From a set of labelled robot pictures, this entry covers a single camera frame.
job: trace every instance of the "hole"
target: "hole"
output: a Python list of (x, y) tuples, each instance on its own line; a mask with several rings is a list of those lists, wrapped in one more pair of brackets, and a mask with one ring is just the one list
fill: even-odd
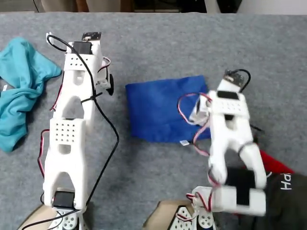
[(70, 145), (61, 144), (61, 145), (58, 146), (58, 150), (62, 154), (69, 154), (71, 152), (71, 146)]
[(75, 74), (72, 79), (73, 83), (75, 85), (81, 85), (84, 80), (84, 75), (85, 75), (85, 71), (81, 71), (81, 70), (75, 71)]

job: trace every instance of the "white plastic part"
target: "white plastic part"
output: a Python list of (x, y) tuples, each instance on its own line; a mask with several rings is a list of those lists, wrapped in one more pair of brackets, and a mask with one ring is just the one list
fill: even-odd
[(213, 228), (213, 230), (216, 230), (215, 222), (213, 219), (213, 214), (206, 212), (204, 208), (200, 210), (197, 219), (198, 219), (198, 224), (203, 229), (208, 230), (210, 228)]
[[(103, 88), (110, 88), (106, 69), (98, 70), (105, 66), (103, 55), (100, 50), (100, 40), (91, 40), (91, 53), (80, 54), (91, 71), (94, 88), (97, 79), (103, 82)], [(64, 63), (64, 77), (61, 93), (59, 95), (56, 110), (50, 120), (50, 141), (45, 160), (44, 203), (53, 206), (54, 194), (59, 190), (57, 181), (62, 173), (67, 173), (74, 186), (74, 208), (81, 213), (86, 210), (87, 191), (87, 168), (85, 162), (85, 136), (91, 133), (94, 126), (95, 104), (93, 100), (82, 103), (83, 119), (67, 118), (66, 112), (71, 108), (74, 99), (80, 101), (89, 99), (93, 95), (91, 77), (87, 69), (76, 54), (67, 47)]]
[[(200, 195), (208, 200), (212, 188), (198, 186), (193, 189), (192, 193), (199, 192)], [(201, 201), (194, 201), (197, 205), (201, 205)], [(263, 216), (266, 212), (266, 197), (261, 189), (250, 189), (249, 191), (249, 206), (237, 205), (236, 203), (236, 188), (233, 186), (221, 186), (213, 192), (212, 199), (213, 212), (229, 212), (244, 215)]]
[(50, 120), (49, 149), (45, 160), (44, 203), (52, 206), (61, 173), (67, 173), (75, 189), (75, 208), (85, 209), (87, 199), (87, 169), (84, 156), (84, 119)]
[[(59, 217), (60, 214), (64, 215), (66, 212), (61, 211), (59, 212), (56, 217)], [(48, 229), (54, 230), (89, 230), (86, 223), (84, 222), (83, 216), (81, 213), (73, 213), (68, 216), (63, 217), (63, 220), (61, 218), (52, 221)]]
[[(258, 145), (253, 143), (249, 125), (249, 112), (243, 94), (238, 93), (239, 100), (219, 98), (216, 91), (210, 91), (210, 131), (212, 144), (210, 148), (209, 168), (215, 180), (224, 184), (227, 179), (225, 153), (227, 149), (240, 152), (246, 167), (255, 173), (256, 188), (266, 185), (266, 173)], [(225, 114), (233, 115), (232, 121), (225, 120)]]
[[(52, 33), (51, 33), (51, 32), (46, 33), (46, 42), (49, 44), (49, 42), (48, 42), (48, 40), (47, 40), (48, 35), (52, 35)], [(49, 41), (50, 41), (51, 44), (54, 45), (54, 38), (53, 38), (53, 37), (51, 37), (51, 38), (49, 39)]]
[[(221, 91), (230, 91), (230, 92), (239, 92), (240, 87), (236, 84), (231, 83), (229, 80), (226, 80), (224, 78), (227, 78), (228, 76), (224, 76), (221, 80), (219, 86), (217, 87), (217, 90)], [(189, 120), (192, 121), (195, 125), (203, 126), (205, 122), (207, 122), (208, 116), (209, 116), (209, 110), (208, 110), (208, 99), (204, 96), (200, 96), (192, 110), (192, 113), (189, 117)]]
[[(97, 84), (97, 72), (103, 62), (100, 51), (100, 44), (92, 44), (92, 55), (80, 54), (92, 73), (94, 86)], [(76, 54), (67, 53), (64, 64), (64, 78), (60, 97), (58, 99), (54, 118), (62, 118), (70, 108), (75, 98), (80, 101), (90, 98), (93, 95), (91, 77), (84, 64)], [(91, 133), (94, 125), (95, 104), (93, 100), (82, 103), (84, 119), (86, 120), (86, 129)]]
[[(180, 207), (177, 213), (183, 215), (188, 219), (192, 217), (186, 207)], [(196, 228), (192, 227), (193, 225), (190, 221), (184, 222), (175, 216), (174, 221), (171, 224), (169, 230), (196, 230)]]

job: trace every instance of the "perforated panel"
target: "perforated panel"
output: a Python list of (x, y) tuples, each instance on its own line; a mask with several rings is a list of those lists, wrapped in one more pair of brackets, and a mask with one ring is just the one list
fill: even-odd
[[(180, 207), (177, 213), (185, 216), (186, 218), (192, 217), (186, 207)], [(175, 217), (169, 230), (193, 230), (193, 228), (192, 223), (190, 221), (183, 222), (182, 220), (179, 220), (177, 217)]]
[(214, 114), (229, 114), (249, 118), (249, 112), (246, 103), (233, 99), (215, 98), (211, 102), (211, 112)]
[(74, 142), (77, 141), (80, 129), (81, 129), (81, 123), (79, 119), (50, 120), (50, 135), (53, 137), (53, 141), (55, 141), (58, 144), (72, 145)]
[[(94, 65), (95, 56), (89, 54), (81, 54), (80, 55), (87, 66), (91, 69)], [(86, 71), (84, 64), (80, 61), (80, 59), (75, 54), (67, 54), (65, 58), (64, 71), (67, 70), (83, 70)]]
[(62, 223), (64, 230), (73, 230), (77, 226), (77, 223), (78, 223), (77, 220), (78, 220), (77, 214), (75, 213), (64, 217), (64, 220)]
[(212, 213), (207, 213), (205, 210), (201, 211), (199, 216), (197, 217), (198, 224), (203, 229), (210, 229), (214, 226), (214, 219)]

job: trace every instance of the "gray carpet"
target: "gray carpet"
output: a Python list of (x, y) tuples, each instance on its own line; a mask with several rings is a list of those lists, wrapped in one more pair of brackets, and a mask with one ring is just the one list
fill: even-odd
[[(64, 63), (48, 46), (46, 32), (67, 41), (83, 32), (102, 32), (102, 51), (112, 59), (115, 93), (99, 97), (121, 138), (118, 150), (92, 199), (93, 230), (136, 230), (162, 199), (184, 198), (208, 185), (207, 160), (180, 144), (146, 143), (129, 135), (125, 85), (204, 74), (216, 88), (226, 68), (246, 68), (252, 81), (245, 90), (251, 122), (263, 129), (260, 147), (298, 172), (307, 173), (307, 17), (205, 14), (44, 13), (0, 14), (0, 50), (15, 36), (31, 41), (45, 56)], [(15, 230), (39, 205), (43, 179), (36, 158), (39, 134), (47, 128), (61, 79), (28, 115), (29, 134), (19, 148), (0, 153), (0, 229)], [(115, 143), (98, 114), (87, 139), (90, 187)], [(230, 161), (235, 156), (227, 156)], [(224, 229), (236, 229), (223, 214)]]

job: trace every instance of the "blue fabric bag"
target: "blue fabric bag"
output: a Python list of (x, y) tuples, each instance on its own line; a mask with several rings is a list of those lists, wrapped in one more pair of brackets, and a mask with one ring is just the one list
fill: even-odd
[[(208, 92), (204, 76), (126, 85), (131, 135), (150, 142), (192, 140), (200, 127), (186, 123), (177, 110), (179, 97), (191, 92)], [(180, 108), (186, 117), (197, 98), (182, 99)], [(199, 137), (204, 138), (210, 138), (209, 129)]]

